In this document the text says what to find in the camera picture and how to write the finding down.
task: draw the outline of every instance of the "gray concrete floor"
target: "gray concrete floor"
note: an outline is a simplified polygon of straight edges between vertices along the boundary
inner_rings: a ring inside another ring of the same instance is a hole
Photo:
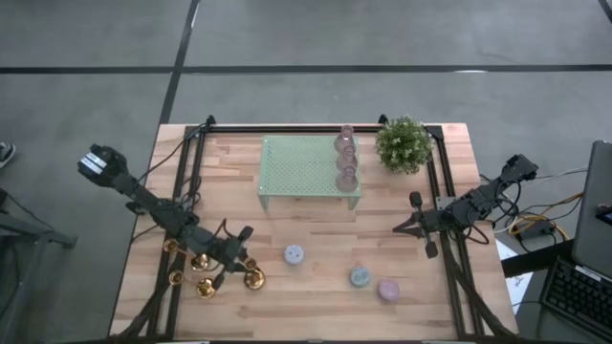
[[[172,66],[188,5],[0,0],[0,67]],[[596,0],[203,0],[194,24],[186,65],[612,63],[612,24]],[[134,217],[122,197],[80,177],[76,162],[99,142],[143,172],[168,80],[0,75],[0,140],[18,146],[0,186],[79,236],[72,251],[49,249],[20,342],[106,335]],[[593,140],[612,140],[609,90],[612,73],[183,75],[170,122],[209,114],[233,123],[367,122],[409,113],[466,122],[488,176],[515,153],[555,174],[586,165]],[[557,201],[583,180],[526,187],[521,204]],[[559,222],[572,235],[576,215]],[[537,299],[541,279],[526,299]],[[537,305],[521,308],[524,334],[536,334],[538,315]],[[590,340],[550,316],[538,335]]]

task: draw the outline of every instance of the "glass vase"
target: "glass vase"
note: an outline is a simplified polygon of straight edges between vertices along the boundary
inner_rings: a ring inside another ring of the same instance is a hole
[[[338,170],[343,171],[345,167],[353,166],[357,168],[358,161],[355,156],[355,146],[347,145],[342,149],[340,156],[336,159],[336,167]]]
[[[346,146],[355,146],[355,141],[353,140],[353,127],[350,125],[342,125],[340,129],[340,135],[334,141],[334,147],[338,153],[342,153],[342,150]]]
[[[353,192],[357,189],[357,167],[346,166],[336,177],[336,187],[342,192]]]

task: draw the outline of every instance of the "wooden table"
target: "wooden table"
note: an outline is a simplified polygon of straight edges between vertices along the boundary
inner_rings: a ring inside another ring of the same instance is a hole
[[[461,195],[480,183],[468,128],[463,123],[443,124],[443,128],[456,192]],[[163,125],[151,164],[166,157],[184,131],[184,125]],[[216,229],[223,218],[228,218],[230,232],[246,225],[255,229],[248,249],[267,274],[266,285],[262,290],[247,290],[242,275],[234,274],[214,297],[202,300],[193,286],[184,284],[176,338],[455,338],[442,257],[427,259],[423,241],[390,230],[409,217],[410,191],[421,191],[424,208],[432,207],[426,168],[412,176],[391,175],[379,163],[375,135],[357,134],[362,197],[355,211],[347,210],[347,201],[341,199],[273,198],[266,213],[257,198],[262,136],[207,135],[202,201],[196,213],[202,219],[200,225],[208,229]],[[159,197],[171,196],[178,159],[179,154],[150,174],[146,186]],[[434,161],[444,195],[437,154]],[[152,224],[150,218],[142,217],[135,233]],[[516,331],[490,228],[486,234],[492,240],[488,246],[468,241],[476,287],[505,326]],[[153,230],[129,250],[111,333],[123,330],[153,291],[163,238],[162,230]],[[283,249],[291,244],[305,249],[301,266],[283,262]],[[348,279],[350,268],[358,265],[373,274],[372,283],[362,290],[351,287]],[[202,276],[189,266],[185,274],[194,283]],[[396,304],[384,304],[378,298],[377,282],[383,278],[399,283],[402,295]],[[465,298],[463,306],[470,328]],[[164,307],[160,331],[164,330]]]

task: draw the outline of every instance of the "potted plant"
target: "potted plant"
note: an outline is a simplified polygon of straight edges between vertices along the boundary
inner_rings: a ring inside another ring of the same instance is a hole
[[[429,133],[409,116],[392,119],[376,137],[376,152],[389,171],[417,173],[431,156]]]

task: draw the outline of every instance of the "black floor stripe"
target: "black floor stripe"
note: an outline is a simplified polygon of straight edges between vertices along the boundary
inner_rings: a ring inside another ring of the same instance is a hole
[[[277,75],[277,74],[348,74],[348,73],[546,73],[610,72],[612,64],[573,65],[414,65],[414,66],[193,66],[183,74],[201,75]]]
[[[0,67],[0,74],[88,75],[88,74],[170,74],[173,67]]]
[[[179,88],[179,81],[181,80],[181,72],[185,58],[187,55],[187,48],[189,47],[189,39],[193,32],[193,25],[195,24],[195,16],[200,6],[200,0],[191,0],[189,11],[187,12],[187,19],[185,27],[183,28],[183,36],[181,37],[181,45],[179,45],[179,51],[176,54],[176,60],[174,62],[174,69],[170,83],[168,84],[168,90],[165,93],[164,106],[162,107],[162,114],[160,115],[160,124],[166,124],[170,121],[170,115],[172,114],[172,106],[174,105],[174,98]]]
[[[608,0],[598,0],[598,2],[600,3],[601,9],[605,13],[605,16],[608,17],[610,24],[612,24],[612,8],[610,8],[610,3]]]

